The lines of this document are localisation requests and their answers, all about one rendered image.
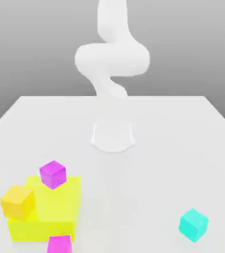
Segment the small orange cube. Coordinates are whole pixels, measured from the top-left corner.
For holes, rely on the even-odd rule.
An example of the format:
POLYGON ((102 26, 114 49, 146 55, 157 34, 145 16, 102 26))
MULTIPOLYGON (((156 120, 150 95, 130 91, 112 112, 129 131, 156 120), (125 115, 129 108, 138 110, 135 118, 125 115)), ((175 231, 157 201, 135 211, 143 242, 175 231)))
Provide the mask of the small orange cube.
POLYGON ((0 199, 3 215, 25 220, 36 207, 34 191, 24 186, 12 186, 0 199))

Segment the small magenta cube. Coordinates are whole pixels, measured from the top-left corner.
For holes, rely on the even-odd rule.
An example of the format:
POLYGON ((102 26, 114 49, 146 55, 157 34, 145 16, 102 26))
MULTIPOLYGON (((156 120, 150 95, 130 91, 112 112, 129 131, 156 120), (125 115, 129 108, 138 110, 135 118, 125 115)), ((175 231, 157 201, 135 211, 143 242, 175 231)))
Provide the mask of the small magenta cube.
POLYGON ((46 253, 72 253, 70 235, 49 237, 46 253))
POLYGON ((54 190, 67 181, 66 168, 57 161, 51 161, 39 168, 41 181, 54 190))

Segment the small cyan cube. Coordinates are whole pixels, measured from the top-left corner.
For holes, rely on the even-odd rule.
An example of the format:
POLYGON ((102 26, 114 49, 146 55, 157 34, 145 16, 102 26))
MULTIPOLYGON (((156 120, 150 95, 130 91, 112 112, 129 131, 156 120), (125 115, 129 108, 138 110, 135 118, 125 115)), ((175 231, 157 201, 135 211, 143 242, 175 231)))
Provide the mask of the small cyan cube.
POLYGON ((209 219, 195 209, 190 209, 180 218, 179 231, 196 243, 207 231, 209 219))

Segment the large yellow box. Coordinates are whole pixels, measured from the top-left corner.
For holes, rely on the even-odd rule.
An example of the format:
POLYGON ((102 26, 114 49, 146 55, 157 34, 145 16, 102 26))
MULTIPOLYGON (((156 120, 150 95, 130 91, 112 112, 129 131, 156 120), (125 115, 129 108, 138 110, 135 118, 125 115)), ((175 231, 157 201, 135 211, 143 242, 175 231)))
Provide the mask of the large yellow box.
POLYGON ((52 190, 38 176, 29 176, 25 187, 34 191, 36 208, 25 220, 8 219, 14 242, 46 242, 50 236, 70 235, 75 241, 81 204, 81 177, 68 176, 67 182, 52 190))

